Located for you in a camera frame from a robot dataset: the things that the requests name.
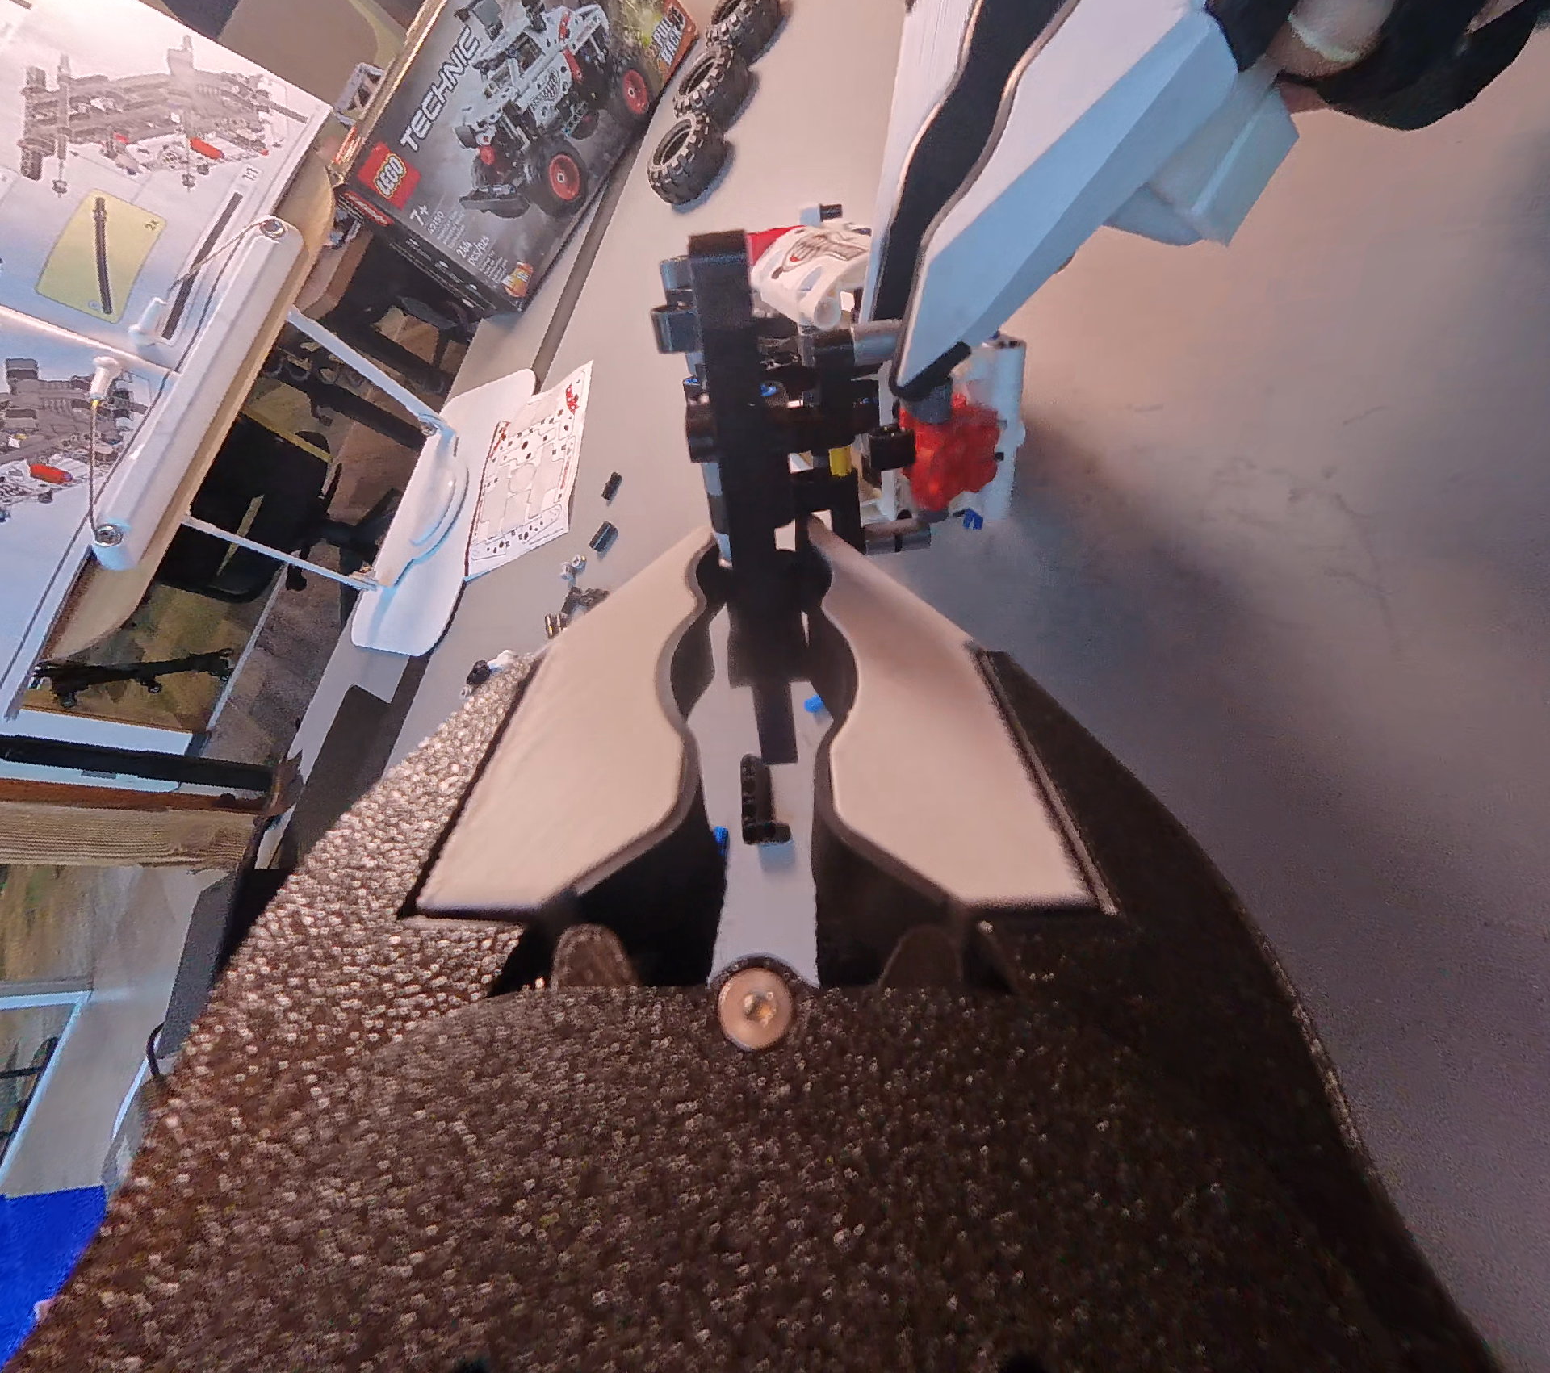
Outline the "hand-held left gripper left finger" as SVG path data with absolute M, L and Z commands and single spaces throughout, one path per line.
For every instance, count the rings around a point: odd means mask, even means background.
M 430 920 L 540 920 L 637 860 L 719 860 L 691 712 L 722 548 L 687 535 L 540 658 L 416 890 Z

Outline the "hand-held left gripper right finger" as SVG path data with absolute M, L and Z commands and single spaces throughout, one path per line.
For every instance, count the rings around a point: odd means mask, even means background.
M 985 650 L 825 525 L 810 685 L 830 712 L 817 812 L 905 885 L 956 913 L 1115 913 Z

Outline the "white toy brick truck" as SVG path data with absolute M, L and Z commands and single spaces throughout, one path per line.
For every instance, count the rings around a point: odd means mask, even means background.
M 687 357 L 687 453 L 707 472 L 727 607 L 734 688 L 760 751 L 792 765 L 792 688 L 806 676 L 810 542 L 855 551 L 931 546 L 946 523 L 1008 518 L 1024 440 L 1024 347 L 951 341 L 920 371 L 905 319 L 867 319 L 870 234 L 850 221 L 707 234 L 662 262 L 648 314 Z

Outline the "instruction booklet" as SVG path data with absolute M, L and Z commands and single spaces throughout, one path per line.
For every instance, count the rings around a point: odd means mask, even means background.
M 3 702 L 88 566 L 151 578 L 321 256 L 329 107 L 139 0 L 3 24 Z

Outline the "grey desk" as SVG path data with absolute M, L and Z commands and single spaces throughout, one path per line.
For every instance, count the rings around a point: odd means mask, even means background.
M 700 24 L 714 0 L 682 0 Z M 622 477 L 617 588 L 701 525 L 656 262 L 867 217 L 900 0 L 790 0 L 694 211 L 641 164 L 458 389 L 595 364 L 572 535 L 465 588 L 405 758 L 540 615 Z M 1016 503 L 881 565 L 1191 827 L 1287 965 L 1388 1195 L 1510 1371 L 1545 1371 L 1545 32 L 1402 134 L 1302 112 L 1229 248 L 1100 234 L 1028 341 Z

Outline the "person's right hand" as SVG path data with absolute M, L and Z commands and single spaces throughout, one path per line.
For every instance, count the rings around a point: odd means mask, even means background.
M 1295 0 L 1285 26 L 1270 42 L 1278 87 L 1287 112 L 1314 112 L 1324 97 L 1314 84 L 1363 63 L 1382 42 L 1384 18 L 1402 0 Z

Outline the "black angled beam piece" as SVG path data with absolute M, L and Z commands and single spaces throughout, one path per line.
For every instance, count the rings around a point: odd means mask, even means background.
M 741 833 L 744 846 L 790 846 L 792 827 L 776 818 L 772 777 L 760 756 L 741 758 Z

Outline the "black toy rubber tyre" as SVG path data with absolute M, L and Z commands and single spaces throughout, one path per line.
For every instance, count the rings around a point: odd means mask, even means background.
M 755 87 L 750 63 L 734 46 L 707 46 L 676 87 L 672 112 L 726 132 Z
M 782 0 L 719 0 L 707 42 L 755 63 L 786 24 Z
M 648 188 L 669 206 L 687 206 L 711 191 L 727 161 L 727 134 L 707 112 L 682 112 L 648 154 Z

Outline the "scattered loose brick pieces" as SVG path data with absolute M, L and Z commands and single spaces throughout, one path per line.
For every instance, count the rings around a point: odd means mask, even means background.
M 617 523 L 606 523 L 606 525 L 595 535 L 590 551 L 595 551 L 597 560 L 606 560 L 606 557 L 611 551 L 617 536 L 620 536 Z M 543 615 L 543 641 L 555 641 L 555 637 L 558 637 L 568 627 L 575 627 L 585 612 L 595 612 L 597 606 L 607 602 L 607 588 L 590 588 L 590 586 L 582 586 L 585 565 L 590 565 L 585 557 L 568 560 L 568 566 L 562 566 L 568 596 L 562 596 L 562 606 L 558 606 L 555 612 Z M 470 698 L 473 698 L 480 688 L 488 688 L 495 676 L 510 671 L 521 658 L 525 658 L 521 650 L 501 650 L 501 652 L 476 660 L 476 666 L 465 671 L 462 702 L 470 702 Z

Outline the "white book stand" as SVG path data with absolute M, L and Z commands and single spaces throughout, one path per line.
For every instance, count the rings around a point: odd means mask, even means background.
M 151 333 L 118 349 L 3 307 L 3 357 L 44 361 L 48 349 L 72 341 L 78 367 L 122 367 L 122 381 L 153 382 L 151 414 L 106 486 L 68 486 L 53 491 L 53 503 L 14 507 L 3 523 L 3 716 L 19 712 L 48 637 L 59 637 L 64 652 L 102 641 L 133 615 L 178 531 L 213 535 L 193 518 L 193 496 L 237 423 L 281 322 L 393 396 L 416 422 L 425 445 L 383 551 L 363 578 L 346 578 L 346 586 L 363 588 L 352 615 L 357 647 L 398 658 L 440 647 L 465 582 L 495 423 L 513 422 L 537 382 L 521 367 L 431 411 L 299 314 L 296 298 L 321 259 L 327 221 L 329 183 L 323 161 L 309 154 L 286 194 L 264 202 L 264 217 L 247 211 L 237 234 L 218 239 L 226 252 L 213 262 L 226 279 L 213 313 L 174 371 L 159 364 L 163 349 Z

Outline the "white sticker sheet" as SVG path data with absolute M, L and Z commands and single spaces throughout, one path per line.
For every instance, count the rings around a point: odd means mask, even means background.
M 465 548 L 465 582 L 572 531 L 590 382 L 595 364 L 585 361 L 495 423 Z

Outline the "black office chair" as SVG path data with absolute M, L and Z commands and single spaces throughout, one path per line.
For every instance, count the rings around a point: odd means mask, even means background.
M 361 523 L 329 515 L 334 491 L 338 465 L 321 431 L 281 434 L 243 414 L 211 462 L 193 515 L 286 557 L 309 560 L 317 546 L 329 546 L 338 548 L 338 571 L 357 576 L 371 566 L 398 510 L 398 491 L 387 491 Z M 281 560 L 179 531 L 153 578 L 197 596 L 252 606 L 277 571 Z

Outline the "toy truck cardboard box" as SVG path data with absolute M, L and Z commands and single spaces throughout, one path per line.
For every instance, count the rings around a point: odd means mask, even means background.
M 425 0 L 338 202 L 476 314 L 521 313 L 691 46 L 679 0 Z

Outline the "large blue plastic bin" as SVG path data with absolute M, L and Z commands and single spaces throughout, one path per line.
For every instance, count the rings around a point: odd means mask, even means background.
M 53 1299 L 106 1219 L 106 1187 L 0 1202 L 0 1361 L 36 1334 L 36 1307 Z

